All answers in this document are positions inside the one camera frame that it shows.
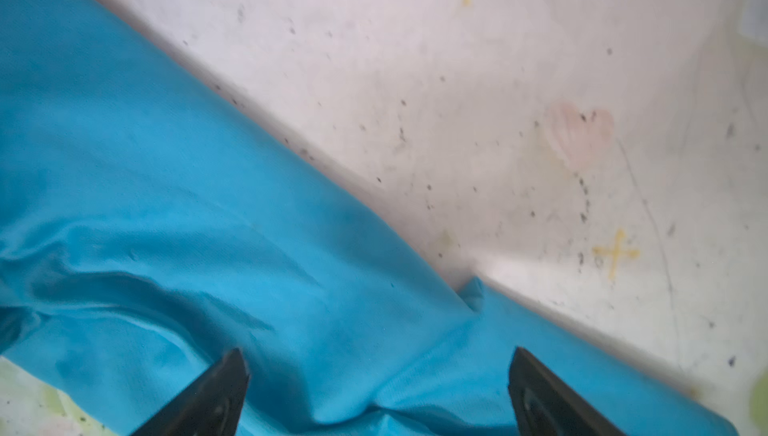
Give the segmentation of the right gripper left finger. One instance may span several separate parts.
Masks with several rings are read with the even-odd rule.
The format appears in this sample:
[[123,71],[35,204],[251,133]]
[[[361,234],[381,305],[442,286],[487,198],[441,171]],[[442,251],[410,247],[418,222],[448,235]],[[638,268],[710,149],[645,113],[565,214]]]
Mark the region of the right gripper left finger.
[[250,381],[240,349],[226,353],[132,436],[233,436]]

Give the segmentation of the blue t shirt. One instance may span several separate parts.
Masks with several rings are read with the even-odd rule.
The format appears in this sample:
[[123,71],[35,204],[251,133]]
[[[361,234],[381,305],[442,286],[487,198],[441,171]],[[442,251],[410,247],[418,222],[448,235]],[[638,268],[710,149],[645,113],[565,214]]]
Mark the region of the blue t shirt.
[[1,351],[130,433],[239,349],[242,435],[514,435],[526,346],[629,435],[724,418],[472,280],[93,0],[1,0]]

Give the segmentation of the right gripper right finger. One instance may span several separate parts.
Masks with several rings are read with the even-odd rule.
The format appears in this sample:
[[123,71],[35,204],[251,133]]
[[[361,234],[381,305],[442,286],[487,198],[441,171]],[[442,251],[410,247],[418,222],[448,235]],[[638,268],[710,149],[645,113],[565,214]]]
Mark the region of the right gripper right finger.
[[523,347],[513,353],[508,393],[522,436],[625,435]]

